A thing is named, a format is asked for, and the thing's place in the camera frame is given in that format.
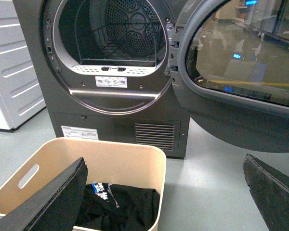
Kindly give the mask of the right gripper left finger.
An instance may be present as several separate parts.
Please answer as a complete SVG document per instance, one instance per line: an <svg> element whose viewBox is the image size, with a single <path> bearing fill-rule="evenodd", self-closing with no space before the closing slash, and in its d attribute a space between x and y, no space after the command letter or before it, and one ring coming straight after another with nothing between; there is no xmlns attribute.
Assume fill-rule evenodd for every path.
<svg viewBox="0 0 289 231"><path fill-rule="evenodd" d="M83 200L88 169L80 157L0 219L0 231L71 231Z"/></svg>

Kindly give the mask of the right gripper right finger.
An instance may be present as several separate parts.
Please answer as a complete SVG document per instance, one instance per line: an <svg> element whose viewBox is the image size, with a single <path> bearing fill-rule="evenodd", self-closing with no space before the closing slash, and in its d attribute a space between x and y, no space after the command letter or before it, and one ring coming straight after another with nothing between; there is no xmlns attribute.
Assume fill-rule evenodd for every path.
<svg viewBox="0 0 289 231"><path fill-rule="evenodd" d="M270 231L289 231L289 176L251 154L243 172L250 194Z"/></svg>

